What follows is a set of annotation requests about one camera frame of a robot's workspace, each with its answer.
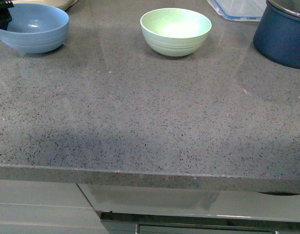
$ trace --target gray speckled countertop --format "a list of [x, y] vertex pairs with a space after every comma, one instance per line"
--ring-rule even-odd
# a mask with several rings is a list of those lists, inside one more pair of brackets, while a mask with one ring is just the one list
[[[139, 24], [180, 7], [212, 21], [184, 58]], [[300, 193], [300, 70], [252, 44], [257, 22], [206, 0], [79, 0], [40, 55], [0, 41], [0, 179]]]

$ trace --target countertop edge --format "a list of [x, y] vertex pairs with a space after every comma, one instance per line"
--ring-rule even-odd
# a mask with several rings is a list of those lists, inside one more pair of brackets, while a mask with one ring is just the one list
[[200, 189], [208, 191], [285, 192], [300, 194], [300, 180], [107, 172], [73, 168], [0, 164], [0, 179], [113, 186]]

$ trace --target cabinet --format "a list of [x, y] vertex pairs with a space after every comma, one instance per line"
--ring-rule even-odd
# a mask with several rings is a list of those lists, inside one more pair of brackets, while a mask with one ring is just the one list
[[80, 188], [94, 209], [102, 212], [102, 224], [107, 230], [115, 229], [116, 221], [131, 224], [131, 227], [128, 226], [130, 231], [134, 230], [134, 223], [142, 224], [141, 233], [147, 230], [169, 233], [167, 230], [171, 228], [171, 233], [175, 230], [180, 230], [180, 233], [231, 233], [179, 229], [215, 226], [257, 233], [259, 230], [276, 231], [277, 228], [300, 231], [300, 195], [101, 185], [80, 185]]
[[[0, 180], [0, 234], [135, 233], [135, 222], [110, 222], [104, 216], [101, 220], [97, 215], [101, 213], [126, 217], [136, 214], [175, 216], [181, 222], [185, 222], [186, 218], [212, 217], [217, 220], [224, 216], [248, 221], [300, 222], [300, 195], [278, 197], [259, 193]], [[139, 233], [236, 232], [142, 224]]]
[[0, 180], [0, 234], [107, 234], [75, 184]]

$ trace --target pot lid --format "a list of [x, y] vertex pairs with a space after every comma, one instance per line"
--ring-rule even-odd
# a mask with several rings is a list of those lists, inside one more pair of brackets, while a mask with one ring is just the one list
[[300, 0], [268, 0], [278, 10], [300, 18]]

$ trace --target bowl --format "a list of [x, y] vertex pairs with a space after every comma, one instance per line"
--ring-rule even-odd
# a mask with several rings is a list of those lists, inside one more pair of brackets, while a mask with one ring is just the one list
[[61, 46], [69, 31], [69, 16], [45, 4], [19, 3], [9, 8], [12, 21], [0, 29], [0, 40], [26, 53], [45, 53]]
[[149, 11], [140, 19], [147, 44], [156, 52], [179, 57], [201, 47], [212, 28], [204, 15], [181, 8]]

